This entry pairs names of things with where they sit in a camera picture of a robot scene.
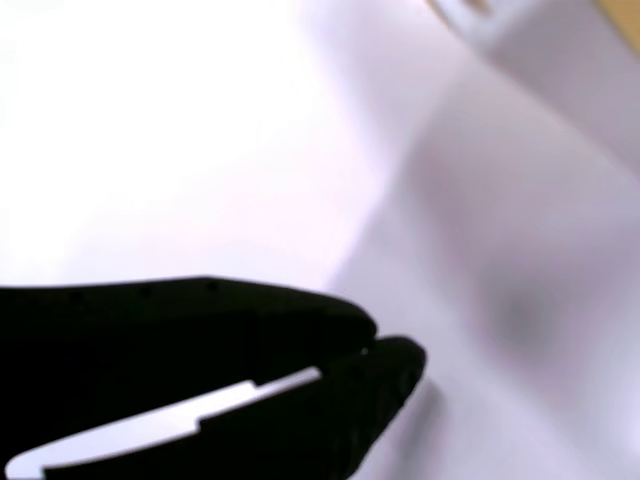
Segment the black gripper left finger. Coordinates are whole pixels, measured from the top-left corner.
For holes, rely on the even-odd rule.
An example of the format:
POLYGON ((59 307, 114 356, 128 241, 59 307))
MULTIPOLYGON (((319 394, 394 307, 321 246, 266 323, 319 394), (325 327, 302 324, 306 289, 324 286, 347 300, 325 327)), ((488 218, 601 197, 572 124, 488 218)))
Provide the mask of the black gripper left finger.
POLYGON ((342 299, 215 278, 1 291, 1 460, 370 346, 342 299))

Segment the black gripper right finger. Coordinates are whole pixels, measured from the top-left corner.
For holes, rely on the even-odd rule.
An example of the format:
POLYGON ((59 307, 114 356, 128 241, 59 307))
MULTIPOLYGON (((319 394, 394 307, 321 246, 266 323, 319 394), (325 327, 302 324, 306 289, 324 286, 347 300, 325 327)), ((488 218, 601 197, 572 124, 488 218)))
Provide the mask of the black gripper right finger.
POLYGON ((320 379, 204 418, 197 433, 48 479, 347 479, 422 377, 425 350, 405 337, 333 362, 320 379))

